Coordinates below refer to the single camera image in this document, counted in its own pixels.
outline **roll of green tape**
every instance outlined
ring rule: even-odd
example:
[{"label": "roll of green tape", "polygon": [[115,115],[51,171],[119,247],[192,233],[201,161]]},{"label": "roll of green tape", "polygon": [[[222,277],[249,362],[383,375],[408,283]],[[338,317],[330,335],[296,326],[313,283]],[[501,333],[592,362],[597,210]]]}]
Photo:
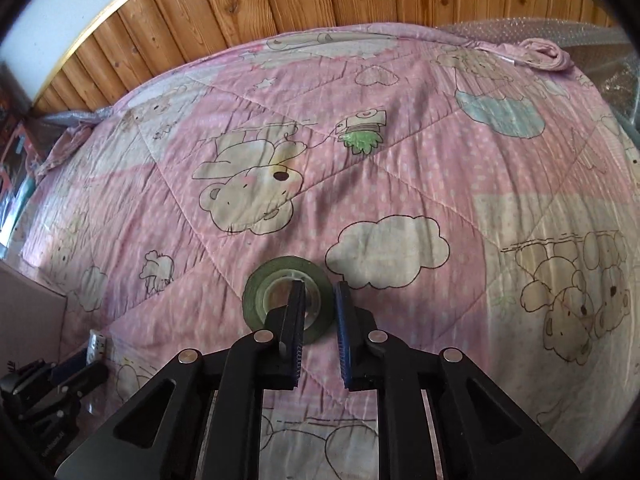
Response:
[{"label": "roll of green tape", "polygon": [[287,304],[291,282],[302,280],[306,288],[303,343],[324,334],[334,322],[334,289],[322,269],[297,256],[281,256],[258,267],[246,280],[242,313],[251,330],[264,327],[267,312]]}]

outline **white cloud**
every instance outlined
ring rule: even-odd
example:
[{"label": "white cloud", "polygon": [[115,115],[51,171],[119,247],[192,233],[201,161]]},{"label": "white cloud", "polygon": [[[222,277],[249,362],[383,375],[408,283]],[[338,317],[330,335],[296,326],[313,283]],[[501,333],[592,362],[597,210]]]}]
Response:
[{"label": "white cloud", "polygon": [[388,216],[344,228],[325,261],[352,288],[387,288],[406,286],[421,268],[435,269],[448,258],[449,243],[433,218]]}]

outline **pink quilt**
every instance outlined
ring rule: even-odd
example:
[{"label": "pink quilt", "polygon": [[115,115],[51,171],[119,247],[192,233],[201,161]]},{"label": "pink quilt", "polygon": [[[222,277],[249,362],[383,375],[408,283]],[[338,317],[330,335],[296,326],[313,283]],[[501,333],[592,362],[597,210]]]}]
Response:
[{"label": "pink quilt", "polygon": [[[90,328],[135,353],[114,406],[248,333],[248,276],[292,254],[409,345],[465,351],[585,466],[640,390],[637,159],[543,40],[287,34],[122,98],[37,189],[23,257],[68,295],[63,355]],[[335,329],[264,406],[267,478],[375,478],[376,399],[343,389]]]}]

